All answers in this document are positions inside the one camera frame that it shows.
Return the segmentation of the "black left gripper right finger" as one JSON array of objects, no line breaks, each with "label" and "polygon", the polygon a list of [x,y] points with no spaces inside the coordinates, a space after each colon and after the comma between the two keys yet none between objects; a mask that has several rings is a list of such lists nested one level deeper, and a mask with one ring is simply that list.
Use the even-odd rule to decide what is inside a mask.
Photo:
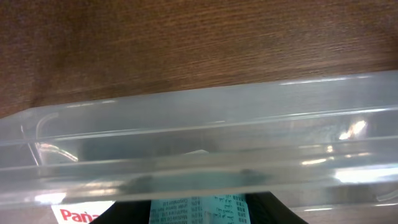
[{"label": "black left gripper right finger", "polygon": [[271,192],[245,195],[251,224],[308,224]]}]

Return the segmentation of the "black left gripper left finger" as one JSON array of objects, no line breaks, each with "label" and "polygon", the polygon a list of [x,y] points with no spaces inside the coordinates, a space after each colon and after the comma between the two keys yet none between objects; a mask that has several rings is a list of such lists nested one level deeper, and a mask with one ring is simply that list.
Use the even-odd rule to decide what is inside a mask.
[{"label": "black left gripper left finger", "polygon": [[148,224],[151,201],[115,202],[90,224]]}]

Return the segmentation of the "white Panadol medicine box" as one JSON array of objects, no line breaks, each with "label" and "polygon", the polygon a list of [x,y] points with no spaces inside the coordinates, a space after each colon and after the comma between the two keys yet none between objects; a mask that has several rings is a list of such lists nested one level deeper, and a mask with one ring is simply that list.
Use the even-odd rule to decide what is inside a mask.
[{"label": "white Panadol medicine box", "polygon": [[91,223],[113,204],[114,201],[84,202],[52,205],[51,209],[58,224],[85,224]]}]

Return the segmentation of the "small gold-lidded jar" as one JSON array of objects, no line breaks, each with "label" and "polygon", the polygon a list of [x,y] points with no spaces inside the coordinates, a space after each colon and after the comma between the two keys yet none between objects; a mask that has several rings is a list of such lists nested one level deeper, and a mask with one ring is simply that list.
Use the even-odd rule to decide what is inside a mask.
[{"label": "small gold-lidded jar", "polygon": [[243,194],[151,201],[149,224],[250,224]]}]

